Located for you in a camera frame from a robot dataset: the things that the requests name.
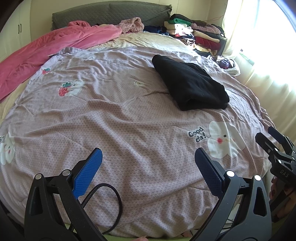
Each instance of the white curtain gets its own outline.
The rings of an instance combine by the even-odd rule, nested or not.
[[[277,129],[296,143],[296,33],[272,0],[228,0],[223,55],[243,50],[255,64],[240,79],[258,97]]]

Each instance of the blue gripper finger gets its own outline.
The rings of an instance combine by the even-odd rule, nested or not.
[[[86,163],[74,179],[73,194],[77,199],[87,191],[94,175],[102,164],[103,153],[99,148],[95,148],[86,159]]]
[[[215,165],[214,161],[210,159],[210,157],[206,154],[206,152],[202,148],[198,148],[195,151],[194,158],[195,158],[195,163],[199,168],[212,195],[218,198],[221,198],[223,196],[224,177],[220,172],[220,170]]]

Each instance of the red clothing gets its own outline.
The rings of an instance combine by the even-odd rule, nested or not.
[[[211,50],[219,50],[221,47],[220,43],[215,43],[211,40],[203,39],[201,37],[195,37],[195,43]]]

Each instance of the black cloth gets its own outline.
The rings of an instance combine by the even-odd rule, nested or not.
[[[183,16],[182,14],[174,13],[172,16],[170,16],[170,20],[173,20],[174,18],[179,18],[179,19],[182,19],[184,21],[192,23],[191,19]]]
[[[150,32],[150,33],[155,33],[155,34],[164,34],[166,33],[166,27],[155,27],[155,26],[145,26],[144,31]]]
[[[202,52],[197,49],[194,49],[193,51],[199,54],[200,56],[204,56],[204,57],[208,57],[209,55],[211,55],[209,52]]]
[[[152,64],[181,110],[227,107],[229,96],[224,86],[198,65],[177,62],[158,54],[152,58]]]
[[[209,32],[205,32],[205,31],[201,31],[199,29],[195,29],[196,31],[199,31],[201,33],[204,33],[206,35],[208,35],[209,37],[211,38],[214,38],[214,39],[221,39],[221,34],[213,34],[213,33],[209,33]]]

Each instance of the pink bedsheet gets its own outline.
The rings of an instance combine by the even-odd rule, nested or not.
[[[49,55],[65,47],[87,49],[117,38],[122,31],[114,25],[83,27],[76,22],[41,36],[0,63],[0,102],[36,73],[49,60]]]

